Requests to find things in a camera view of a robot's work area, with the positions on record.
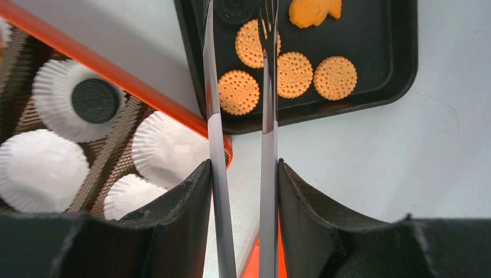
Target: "plastic tray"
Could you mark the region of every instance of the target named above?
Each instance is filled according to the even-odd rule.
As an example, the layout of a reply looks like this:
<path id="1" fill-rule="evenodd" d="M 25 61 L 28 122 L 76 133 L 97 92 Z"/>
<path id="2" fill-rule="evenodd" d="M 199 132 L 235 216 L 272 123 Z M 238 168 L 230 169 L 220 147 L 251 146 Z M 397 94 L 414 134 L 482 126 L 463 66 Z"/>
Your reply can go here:
<path id="1" fill-rule="evenodd" d="M 203 0 L 174 0 L 194 81 L 198 105 L 206 114 L 203 79 Z M 392 103 L 412 85 L 417 72 L 417 1 L 343 0 L 342 16 L 330 16 L 319 27 L 300 29 L 288 16 L 291 1 L 280 1 L 281 53 L 303 53 L 315 69 L 330 56 L 351 60 L 358 72 L 355 91 L 341 101 L 322 98 L 313 84 L 295 99 L 279 97 L 279 125 L 303 122 Z M 220 77 L 230 70 L 250 73 L 262 88 L 262 69 L 244 65 L 235 52 L 241 25 L 231 25 L 215 13 L 215 53 Z M 222 113 L 223 130 L 243 134 L 261 129 L 262 98 L 244 116 Z"/>

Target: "white table surface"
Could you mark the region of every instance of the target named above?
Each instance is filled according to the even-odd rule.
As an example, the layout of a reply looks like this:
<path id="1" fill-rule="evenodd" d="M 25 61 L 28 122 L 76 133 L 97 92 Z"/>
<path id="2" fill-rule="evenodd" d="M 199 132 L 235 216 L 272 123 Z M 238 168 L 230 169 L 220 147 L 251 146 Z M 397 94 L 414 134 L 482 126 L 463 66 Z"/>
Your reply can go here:
<path id="1" fill-rule="evenodd" d="M 197 112 L 171 0 L 15 2 Z M 410 91 L 384 107 L 281 127 L 280 157 L 312 186 L 380 220 L 490 217 L 490 1 L 420 0 L 418 12 Z M 259 228 L 260 150 L 260 133 L 233 137 L 239 271 Z M 214 232 L 210 225 L 204 277 L 218 276 Z"/>

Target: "paper baking cup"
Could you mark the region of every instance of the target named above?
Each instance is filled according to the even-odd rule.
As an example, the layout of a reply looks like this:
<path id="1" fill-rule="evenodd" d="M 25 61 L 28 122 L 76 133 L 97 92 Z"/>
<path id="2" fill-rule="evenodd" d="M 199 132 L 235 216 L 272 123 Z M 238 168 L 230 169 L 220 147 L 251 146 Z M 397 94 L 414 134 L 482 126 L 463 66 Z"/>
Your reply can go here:
<path id="1" fill-rule="evenodd" d="M 49 60 L 39 69 L 34 78 L 34 106 L 43 123 L 58 135 L 75 142 L 100 139 L 111 132 L 124 107 L 125 93 L 117 87 L 119 108 L 114 116 L 102 124 L 83 120 L 72 106 L 74 88 L 88 79 L 104 79 L 82 64 L 73 60 Z"/>
<path id="2" fill-rule="evenodd" d="M 104 199 L 104 217 L 107 220 L 120 220 L 166 192 L 166 189 L 134 174 L 126 175 L 113 184 Z"/>
<path id="3" fill-rule="evenodd" d="M 157 111 L 138 126 L 131 155 L 143 177 L 171 189 L 208 159 L 210 150 L 207 139 Z"/>
<path id="4" fill-rule="evenodd" d="M 46 129 L 0 146 L 0 197 L 20 212 L 62 213 L 88 172 L 82 148 Z"/>
<path id="5" fill-rule="evenodd" d="M 0 40 L 2 48 L 6 48 L 12 40 L 12 26 L 3 18 L 0 17 Z"/>

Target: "metal tongs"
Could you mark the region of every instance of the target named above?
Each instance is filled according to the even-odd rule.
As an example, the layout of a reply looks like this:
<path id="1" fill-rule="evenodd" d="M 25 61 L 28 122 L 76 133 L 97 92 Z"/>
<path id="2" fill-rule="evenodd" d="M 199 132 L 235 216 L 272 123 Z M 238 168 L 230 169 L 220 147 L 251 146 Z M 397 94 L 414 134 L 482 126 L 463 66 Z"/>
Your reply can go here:
<path id="1" fill-rule="evenodd" d="M 262 0 L 258 20 L 264 55 L 259 278 L 278 277 L 278 0 Z"/>
<path id="2" fill-rule="evenodd" d="M 213 0 L 205 0 L 205 33 L 203 47 L 204 81 L 206 88 L 206 111 L 208 117 L 208 140 L 212 171 L 213 204 L 217 234 L 219 276 L 237 277 L 233 250 L 232 220 L 225 166 L 222 118 L 218 97 L 217 65 L 213 36 Z"/>

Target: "cookie embossed pattern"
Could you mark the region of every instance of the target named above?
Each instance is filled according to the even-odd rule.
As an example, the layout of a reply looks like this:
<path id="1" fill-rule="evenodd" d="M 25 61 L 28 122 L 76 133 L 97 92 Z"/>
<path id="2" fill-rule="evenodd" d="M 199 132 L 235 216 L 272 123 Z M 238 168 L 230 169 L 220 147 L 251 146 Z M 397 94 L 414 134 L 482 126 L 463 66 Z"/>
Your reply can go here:
<path id="1" fill-rule="evenodd" d="M 314 75 L 309 59 L 298 52 L 284 53 L 278 58 L 278 95 L 295 98 L 307 91 Z"/>
<path id="2" fill-rule="evenodd" d="M 325 59 L 316 69 L 314 85 L 327 100 L 342 100 L 357 83 L 356 69 L 348 59 L 336 56 Z"/>
<path id="3" fill-rule="evenodd" d="M 281 50 L 281 38 L 278 34 L 278 53 Z M 251 68 L 263 68 L 264 57 L 261 42 L 259 41 L 258 20 L 253 19 L 245 23 L 237 33 L 235 51 L 239 59 Z"/>
<path id="4" fill-rule="evenodd" d="M 220 106 L 232 115 L 251 112 L 259 102 L 259 85 L 244 71 L 229 71 L 218 81 Z"/>

